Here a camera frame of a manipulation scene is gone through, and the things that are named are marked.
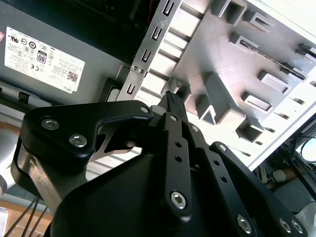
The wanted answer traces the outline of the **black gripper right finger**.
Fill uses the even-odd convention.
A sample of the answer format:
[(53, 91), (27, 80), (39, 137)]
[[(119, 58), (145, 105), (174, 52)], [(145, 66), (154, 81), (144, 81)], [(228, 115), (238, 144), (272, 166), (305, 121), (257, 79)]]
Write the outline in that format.
[(217, 237), (306, 237), (307, 229), (223, 143), (207, 144), (172, 95), (183, 123), (190, 164), (198, 168), (197, 190), (212, 234)]

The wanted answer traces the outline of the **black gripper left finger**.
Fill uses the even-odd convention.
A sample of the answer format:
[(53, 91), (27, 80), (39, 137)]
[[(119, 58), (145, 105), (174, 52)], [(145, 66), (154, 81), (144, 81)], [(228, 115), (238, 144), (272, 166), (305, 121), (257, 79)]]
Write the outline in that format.
[(73, 190), (89, 182), (85, 172), (96, 155), (140, 147), (134, 158), (163, 158), (171, 171), (178, 157), (180, 177), (189, 180), (188, 142), (172, 109), (173, 94), (165, 93), (154, 107), (130, 100), (33, 109), (22, 123), (21, 152), (29, 158), (21, 159), (21, 169), (54, 214)]

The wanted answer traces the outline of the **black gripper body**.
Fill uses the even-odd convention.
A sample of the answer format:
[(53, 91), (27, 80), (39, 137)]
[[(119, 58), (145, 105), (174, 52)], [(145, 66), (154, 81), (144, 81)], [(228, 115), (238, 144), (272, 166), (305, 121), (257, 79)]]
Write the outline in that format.
[(164, 159), (141, 155), (73, 190), (50, 225), (53, 237), (235, 237), (237, 209), (220, 157), (192, 149), (190, 179), (165, 168)]

